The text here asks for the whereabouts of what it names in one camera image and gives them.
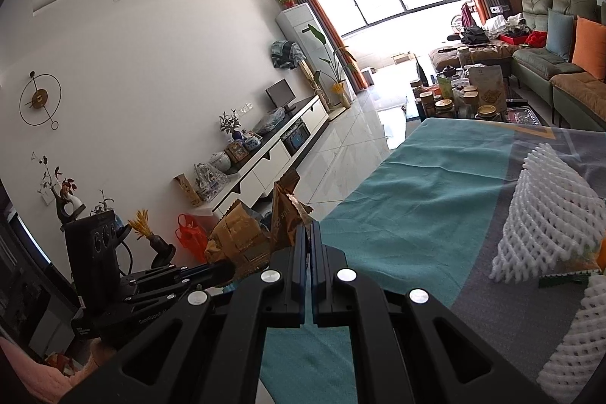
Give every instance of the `black cable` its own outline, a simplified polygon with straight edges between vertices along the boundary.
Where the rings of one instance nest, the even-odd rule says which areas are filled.
[[[131,274],[133,272],[133,253],[130,251],[130,249],[128,248],[128,245],[126,245],[125,241],[122,241],[120,243],[122,243],[122,245],[125,247],[125,249],[128,252],[128,256],[130,257],[130,265],[128,266],[128,273]]]

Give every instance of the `glass jar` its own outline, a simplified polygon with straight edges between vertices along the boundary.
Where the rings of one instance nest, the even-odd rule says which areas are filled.
[[[423,103],[423,110],[426,117],[436,116],[436,107],[433,101],[433,91],[425,91],[419,95],[420,101]]]
[[[463,102],[467,107],[467,118],[473,119],[478,113],[478,105],[480,104],[480,96],[477,91],[466,91],[463,94]]]
[[[478,113],[476,114],[476,119],[486,120],[487,122],[500,122],[500,117],[494,105],[482,105],[478,108]]]
[[[473,66],[472,52],[469,47],[459,47],[456,49],[459,58],[459,64],[463,69],[465,66]]]
[[[453,101],[448,98],[438,101],[436,103],[436,117],[441,117],[443,119],[454,119],[455,105]]]
[[[423,93],[423,83],[420,79],[414,79],[410,81],[410,87],[413,89],[415,98],[419,98],[419,95]]]

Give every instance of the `light blue cushion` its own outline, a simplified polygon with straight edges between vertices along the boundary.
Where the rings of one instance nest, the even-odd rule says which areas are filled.
[[[570,62],[575,17],[550,9],[547,27],[547,45],[545,45],[545,48],[559,55],[566,62]]]

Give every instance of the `computer monitor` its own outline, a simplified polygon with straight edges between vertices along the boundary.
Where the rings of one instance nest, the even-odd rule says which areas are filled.
[[[273,86],[270,86],[266,89],[266,92],[276,108],[283,106],[285,111],[292,111],[292,108],[289,108],[289,103],[295,99],[295,94],[290,89],[286,79],[282,79],[282,81],[278,81]]]

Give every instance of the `white foam net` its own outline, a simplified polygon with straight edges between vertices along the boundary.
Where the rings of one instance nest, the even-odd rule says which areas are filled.
[[[539,372],[538,384],[561,404],[581,392],[606,353],[606,276],[593,275],[570,330]]]
[[[541,144],[524,160],[490,277],[518,282],[539,276],[572,253],[598,249],[605,233],[604,201]]]

